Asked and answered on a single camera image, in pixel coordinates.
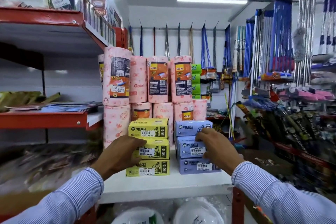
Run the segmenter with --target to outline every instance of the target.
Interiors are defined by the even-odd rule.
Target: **striped shirt sleeve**
[[[232,182],[275,224],[336,224],[336,205],[332,201],[282,183],[251,162],[236,167]]]
[[[103,179],[88,167],[45,196],[38,205],[3,224],[72,224],[97,202],[103,190]]]

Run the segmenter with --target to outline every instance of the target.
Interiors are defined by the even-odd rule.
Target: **yellow box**
[[[128,135],[142,139],[167,139],[167,118],[141,118],[128,125]]]
[[[137,165],[126,169],[126,176],[161,176],[169,175],[169,160],[156,159],[149,160],[143,159]]]
[[[137,148],[133,156],[142,159],[169,159],[169,141],[167,139],[147,139],[145,146]]]

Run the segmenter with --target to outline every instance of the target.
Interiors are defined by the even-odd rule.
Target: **fluorescent tube light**
[[[177,0],[178,2],[189,3],[213,3],[213,4],[232,4],[232,5],[245,5],[248,0]]]

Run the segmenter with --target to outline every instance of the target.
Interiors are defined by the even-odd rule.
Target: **shirt cuff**
[[[104,191],[104,181],[97,171],[87,167],[57,191],[68,196],[78,219],[98,201]]]
[[[236,167],[231,179],[257,205],[269,186],[278,181],[273,175],[248,161]]]

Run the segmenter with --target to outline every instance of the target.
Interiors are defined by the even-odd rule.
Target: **hand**
[[[207,151],[203,158],[210,159],[213,164],[232,175],[236,167],[244,162],[232,143],[213,128],[204,128],[197,133],[196,141],[203,141]]]
[[[121,136],[103,150],[91,168],[96,170],[105,181],[113,174],[139,163],[141,158],[135,158],[132,154],[138,147],[144,146],[146,142],[143,139]]]

